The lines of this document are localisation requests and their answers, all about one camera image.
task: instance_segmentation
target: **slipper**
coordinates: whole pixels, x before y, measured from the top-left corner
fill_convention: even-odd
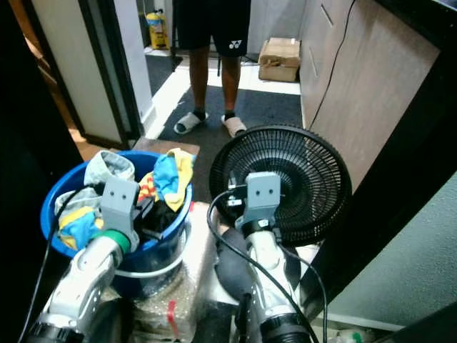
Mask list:
[[[237,133],[246,130],[246,126],[244,126],[243,122],[239,117],[234,116],[232,118],[228,118],[224,120],[225,115],[221,117],[222,124],[224,124],[228,130],[228,134],[230,134],[231,138],[234,138]]]
[[[190,131],[192,131],[194,129],[195,126],[203,123],[207,119],[208,119],[207,113],[205,113],[205,119],[200,120],[195,114],[193,114],[192,112],[189,112],[188,114],[183,116],[181,119],[179,119],[179,121],[174,125],[173,130],[177,134],[188,134]],[[186,129],[184,131],[179,131],[178,124],[181,124]]]

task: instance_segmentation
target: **blue bucket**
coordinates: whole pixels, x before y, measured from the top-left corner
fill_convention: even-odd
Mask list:
[[[135,166],[135,180],[140,181],[143,176],[149,173],[153,168],[160,154],[145,151],[120,151],[121,156],[129,159]],[[51,189],[46,196],[43,206],[41,207],[41,231],[45,238],[48,237],[51,230],[51,223],[54,220],[54,203],[56,198],[65,193],[72,191],[84,183],[84,173],[88,162],[84,162],[71,171],[66,173]],[[152,239],[140,245],[135,252],[126,254],[119,269],[127,272],[152,272],[161,269],[172,263],[180,255],[178,249],[181,241],[181,233],[184,230],[187,214],[191,207],[192,186],[188,185],[186,189],[186,198],[184,204],[175,220],[162,232],[162,239],[157,241]],[[52,237],[52,247],[67,257],[74,257],[76,251],[66,247],[57,237]],[[179,267],[154,278],[133,279],[130,277],[115,276],[112,286],[121,295],[126,298],[144,298],[150,297],[157,293],[158,290],[165,287],[174,278]]]

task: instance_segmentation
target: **sock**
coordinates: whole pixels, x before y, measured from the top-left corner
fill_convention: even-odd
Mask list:
[[[235,112],[233,111],[233,109],[226,109],[226,115],[224,117],[224,120],[233,118],[234,116],[235,116]]]
[[[206,112],[204,107],[195,107],[192,113],[195,114],[200,120],[205,120],[206,118]]]

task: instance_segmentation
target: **black fan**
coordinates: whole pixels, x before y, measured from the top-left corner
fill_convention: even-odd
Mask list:
[[[211,167],[211,196],[226,191],[230,178],[244,184],[251,172],[276,172],[281,178],[275,218],[284,245],[323,239],[338,224],[351,197],[351,179],[338,152],[303,129],[260,126],[232,139]],[[244,205],[228,207],[225,202],[217,207],[231,226],[244,211]]]

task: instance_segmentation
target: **blue cloth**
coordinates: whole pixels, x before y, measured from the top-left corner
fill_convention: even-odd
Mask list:
[[[161,155],[154,165],[154,186],[160,200],[165,194],[178,191],[178,169],[173,156]]]
[[[59,233],[64,243],[65,238],[73,238],[76,246],[71,248],[81,250],[99,232],[99,228],[95,225],[95,212],[92,211],[67,224]]]

